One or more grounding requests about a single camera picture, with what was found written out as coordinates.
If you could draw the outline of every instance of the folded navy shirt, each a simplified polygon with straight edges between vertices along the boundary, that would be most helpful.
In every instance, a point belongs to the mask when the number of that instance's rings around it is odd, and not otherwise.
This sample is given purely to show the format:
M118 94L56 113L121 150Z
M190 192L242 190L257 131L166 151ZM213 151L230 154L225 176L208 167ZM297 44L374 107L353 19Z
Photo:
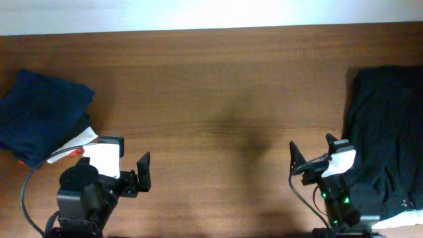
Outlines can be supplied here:
M35 166L60 147L93 96L84 85L20 70L0 99L0 149Z

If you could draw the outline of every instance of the dark blue cloth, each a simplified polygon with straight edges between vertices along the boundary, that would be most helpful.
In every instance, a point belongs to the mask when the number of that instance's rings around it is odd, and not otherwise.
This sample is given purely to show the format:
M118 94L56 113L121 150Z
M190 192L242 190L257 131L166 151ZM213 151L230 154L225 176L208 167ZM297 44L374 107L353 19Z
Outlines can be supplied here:
M356 148L348 184L377 193L360 194L381 219L423 209L423 66L361 70L343 138Z
M20 70L0 99L0 148L35 166L63 143L93 96L84 85Z

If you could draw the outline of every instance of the white wall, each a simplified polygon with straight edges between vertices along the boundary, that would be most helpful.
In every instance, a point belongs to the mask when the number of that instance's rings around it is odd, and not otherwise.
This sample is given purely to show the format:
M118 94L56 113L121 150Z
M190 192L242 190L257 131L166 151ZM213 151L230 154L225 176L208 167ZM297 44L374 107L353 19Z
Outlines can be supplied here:
M423 20L423 0L0 1L0 35Z

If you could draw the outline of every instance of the black cloth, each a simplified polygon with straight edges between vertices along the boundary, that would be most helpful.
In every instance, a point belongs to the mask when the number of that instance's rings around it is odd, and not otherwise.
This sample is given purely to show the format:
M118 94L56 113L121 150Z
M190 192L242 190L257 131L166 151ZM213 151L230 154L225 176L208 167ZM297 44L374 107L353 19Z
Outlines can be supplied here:
M20 70L0 99L0 147L35 166L62 145L93 95L84 85Z
M360 194L381 207L370 212L387 219L423 209L423 66L358 72L343 138L357 151L346 182L376 191Z

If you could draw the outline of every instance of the white paper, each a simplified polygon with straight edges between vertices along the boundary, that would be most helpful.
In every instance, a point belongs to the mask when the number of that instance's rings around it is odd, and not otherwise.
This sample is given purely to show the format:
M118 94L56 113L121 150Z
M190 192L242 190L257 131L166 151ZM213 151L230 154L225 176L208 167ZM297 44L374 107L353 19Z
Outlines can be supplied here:
M84 146L84 157L90 158L90 165L97 168L100 175L115 179L120 177L119 145L94 143Z
M330 158L328 169L323 172L322 178L342 174L350 169L356 158L356 150L352 149L341 153L335 153L332 154Z
M67 148L70 148L70 147L73 147L73 146L77 146L77 145L88 144L88 143L92 142L94 139L96 139L97 137L98 137L98 135L96 135L94 133L93 129L91 127L88 127L83 132L81 132L77 137L68 141L66 144L64 144L62 147L57 149L55 152L60 151L62 149L67 149ZM59 159L65 157L66 155L69 155L70 153L72 153L74 151L75 150L63 152L59 155L51 157L50 159L47 160L47 162L52 164L52 163L58 161Z

